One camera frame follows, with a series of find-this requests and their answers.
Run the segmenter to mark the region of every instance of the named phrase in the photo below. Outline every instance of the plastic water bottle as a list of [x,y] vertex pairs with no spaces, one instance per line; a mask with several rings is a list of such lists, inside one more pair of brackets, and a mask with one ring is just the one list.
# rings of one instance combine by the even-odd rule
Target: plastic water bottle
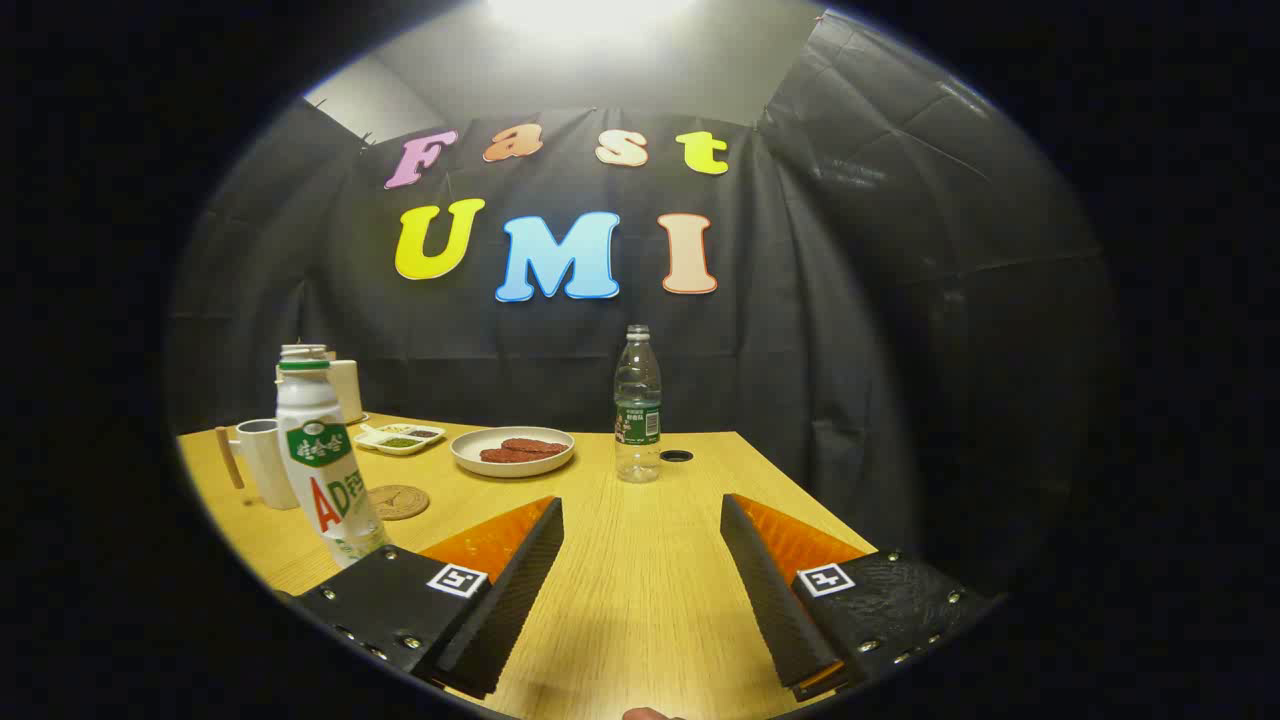
[[627,346],[613,373],[614,461],[618,479],[648,483],[658,479],[658,441],[662,439],[662,373],[649,347],[649,325],[627,325]]
[[311,528],[339,568],[390,544],[329,384],[323,345],[284,346],[275,418],[280,459]]

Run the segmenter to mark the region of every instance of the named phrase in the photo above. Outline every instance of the blue letter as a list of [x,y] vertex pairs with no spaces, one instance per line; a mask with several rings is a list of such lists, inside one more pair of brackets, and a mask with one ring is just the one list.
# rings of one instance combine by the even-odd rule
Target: blue letter
[[547,222],[536,215],[507,220],[502,229],[511,236],[507,255],[507,281],[498,288],[502,302],[524,302],[534,296],[526,266],[534,269],[543,295],[550,297],[559,290],[570,264],[573,277],[564,286],[564,295],[575,300],[613,297],[618,283],[609,273],[609,240],[618,217],[613,213],[586,213],[573,220],[573,227],[557,245]]

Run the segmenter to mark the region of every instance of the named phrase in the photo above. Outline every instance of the meat patty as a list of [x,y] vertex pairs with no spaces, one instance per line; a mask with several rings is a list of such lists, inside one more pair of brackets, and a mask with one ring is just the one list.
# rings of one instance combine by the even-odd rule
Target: meat patty
[[561,445],[558,442],[543,442],[540,439],[529,439],[524,437],[504,439],[502,441],[502,446],[507,450],[520,450],[524,452],[550,452],[552,455],[568,450],[567,445]]
[[541,460],[543,457],[550,457],[556,455],[554,452],[526,452],[524,450],[511,450],[507,447],[494,447],[492,450],[481,450],[480,460],[485,462],[529,462],[530,460]]

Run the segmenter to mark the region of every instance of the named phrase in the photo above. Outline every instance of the wooden handle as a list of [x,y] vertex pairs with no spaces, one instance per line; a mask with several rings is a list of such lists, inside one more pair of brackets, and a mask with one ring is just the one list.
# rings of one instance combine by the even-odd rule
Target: wooden handle
[[223,451],[223,462],[227,464],[227,471],[232,474],[232,484],[236,489],[244,489],[244,479],[239,477],[239,468],[236,466],[236,459],[232,457],[232,443],[227,439],[227,428],[218,425],[214,428],[218,434],[218,450]]

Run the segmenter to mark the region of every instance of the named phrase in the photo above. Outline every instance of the wooden table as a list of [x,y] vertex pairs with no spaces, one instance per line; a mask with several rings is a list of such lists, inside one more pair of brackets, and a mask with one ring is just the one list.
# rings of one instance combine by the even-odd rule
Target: wooden table
[[[721,539],[727,492],[867,552],[876,550],[737,433],[664,434],[664,448],[687,450],[694,459],[663,462],[660,478],[648,484],[613,477],[609,433],[572,433],[576,456],[563,468],[498,480],[462,470],[449,452],[452,438],[476,427],[376,414],[369,419],[374,427],[390,421],[448,430],[417,455],[356,451],[369,487],[407,484],[431,498],[422,514],[387,521],[401,547],[416,552],[512,507],[548,495],[563,498],[559,557],[497,692],[483,702],[516,717],[612,720],[630,707],[650,706],[689,720],[755,720],[801,705],[778,684]],[[178,442],[214,519],[268,585],[297,594],[337,574],[301,509],[265,506],[243,465],[246,488],[232,487],[212,430]]]

